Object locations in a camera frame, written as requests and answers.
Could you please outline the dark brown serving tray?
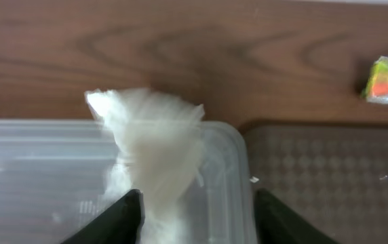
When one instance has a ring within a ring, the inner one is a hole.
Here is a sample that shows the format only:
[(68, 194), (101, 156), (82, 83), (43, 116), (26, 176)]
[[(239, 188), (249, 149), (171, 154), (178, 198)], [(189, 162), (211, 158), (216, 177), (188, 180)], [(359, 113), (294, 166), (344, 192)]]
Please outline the dark brown serving tray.
[(388, 127), (242, 128), (254, 194), (266, 189), (338, 243), (388, 243)]

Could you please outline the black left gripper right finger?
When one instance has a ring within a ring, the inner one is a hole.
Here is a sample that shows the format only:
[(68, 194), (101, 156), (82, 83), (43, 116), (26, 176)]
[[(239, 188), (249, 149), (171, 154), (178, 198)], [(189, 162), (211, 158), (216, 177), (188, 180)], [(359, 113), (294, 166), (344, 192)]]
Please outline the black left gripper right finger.
[(254, 194), (254, 219), (260, 244), (338, 244), (264, 188)]

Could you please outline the clear plastic bin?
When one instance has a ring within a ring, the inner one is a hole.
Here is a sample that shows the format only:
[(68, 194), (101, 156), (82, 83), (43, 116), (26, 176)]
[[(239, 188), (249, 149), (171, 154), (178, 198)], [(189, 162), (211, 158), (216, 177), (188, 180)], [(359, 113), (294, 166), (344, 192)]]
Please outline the clear plastic bin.
[[(257, 241), (244, 140), (232, 126), (201, 126), (199, 175), (183, 198), (190, 243)], [(118, 154), (90, 120), (0, 120), (0, 243), (60, 243), (108, 205)]]

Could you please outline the white tissue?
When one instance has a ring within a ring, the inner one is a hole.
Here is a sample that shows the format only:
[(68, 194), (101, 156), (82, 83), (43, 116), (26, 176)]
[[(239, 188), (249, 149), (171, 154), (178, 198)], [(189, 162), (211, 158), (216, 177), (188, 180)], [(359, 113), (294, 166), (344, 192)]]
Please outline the white tissue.
[(203, 106), (147, 88), (97, 89), (85, 100), (119, 149), (104, 196), (114, 201), (129, 190), (142, 193), (141, 243), (189, 243), (182, 197), (203, 162)]

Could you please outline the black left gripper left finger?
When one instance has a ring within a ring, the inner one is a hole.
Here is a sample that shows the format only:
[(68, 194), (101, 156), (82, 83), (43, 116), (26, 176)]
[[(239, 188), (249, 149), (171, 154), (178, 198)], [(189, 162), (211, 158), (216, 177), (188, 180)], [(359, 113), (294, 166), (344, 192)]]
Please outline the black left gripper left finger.
[(129, 190), (62, 244), (137, 244), (144, 223), (142, 193)]

